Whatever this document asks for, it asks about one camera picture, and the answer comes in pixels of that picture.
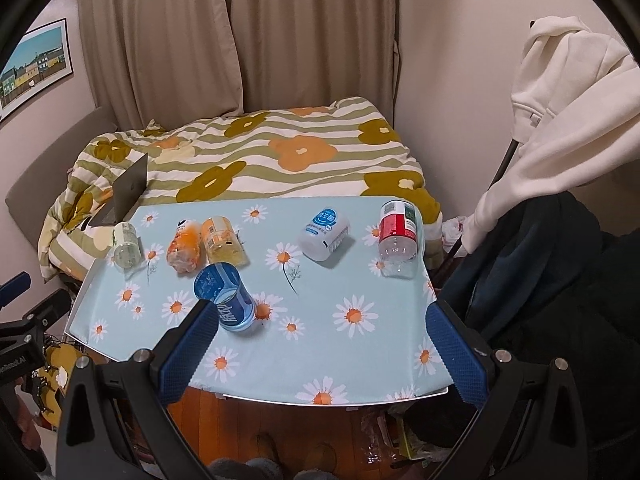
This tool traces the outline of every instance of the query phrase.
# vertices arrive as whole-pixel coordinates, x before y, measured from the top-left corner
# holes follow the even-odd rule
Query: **metal bolt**
[[[554,361],[554,364],[556,365],[556,368],[558,368],[558,370],[567,370],[567,368],[569,367],[569,363],[561,357],[557,358]]]
[[[508,363],[511,361],[511,354],[506,350],[496,350],[495,358],[501,363]]]
[[[143,363],[151,357],[151,351],[146,348],[141,348],[140,350],[136,350],[135,354],[133,354],[133,360],[137,363]]]
[[[76,367],[80,368],[81,370],[83,368],[87,368],[90,361],[91,359],[89,359],[86,355],[83,355],[82,357],[78,358],[78,360],[76,361]]]

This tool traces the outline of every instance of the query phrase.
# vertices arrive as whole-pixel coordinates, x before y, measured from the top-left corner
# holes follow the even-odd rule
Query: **white hoodie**
[[[580,19],[537,20],[511,95],[517,160],[480,198],[462,245],[472,253],[523,200],[586,184],[640,158],[640,68]]]

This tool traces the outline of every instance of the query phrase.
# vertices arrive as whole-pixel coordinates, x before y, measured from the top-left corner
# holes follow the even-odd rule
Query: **floral comforter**
[[[86,226],[111,197],[111,184],[143,153],[148,187],[141,205],[274,196],[392,195],[410,200],[425,224],[440,205],[420,165],[376,107],[361,97],[330,107],[270,110],[198,120],[165,131],[96,137],[78,156],[40,234],[43,277],[58,269],[83,280],[111,247],[112,228]]]

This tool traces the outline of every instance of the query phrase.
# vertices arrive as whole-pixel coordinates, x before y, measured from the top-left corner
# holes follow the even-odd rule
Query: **table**
[[[435,296],[420,262],[414,280],[380,273],[380,207],[392,197],[228,200],[144,206],[130,220],[145,259],[124,274],[97,260],[78,295],[68,333],[115,360],[153,348],[196,303],[197,272],[166,263],[177,223],[229,218],[250,264],[241,277],[257,303],[251,328],[222,327],[191,386],[240,399],[284,404],[379,404],[442,390],[452,380],[424,326]],[[351,221],[325,262],[297,247],[298,232],[323,208]],[[201,267],[206,259],[204,251]]]

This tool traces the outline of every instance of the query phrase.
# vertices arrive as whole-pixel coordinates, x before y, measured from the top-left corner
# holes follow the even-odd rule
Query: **beige curtain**
[[[242,113],[225,0],[79,0],[78,9],[94,99],[121,128]]]
[[[244,108],[361,95],[391,121],[396,0],[226,0]]]

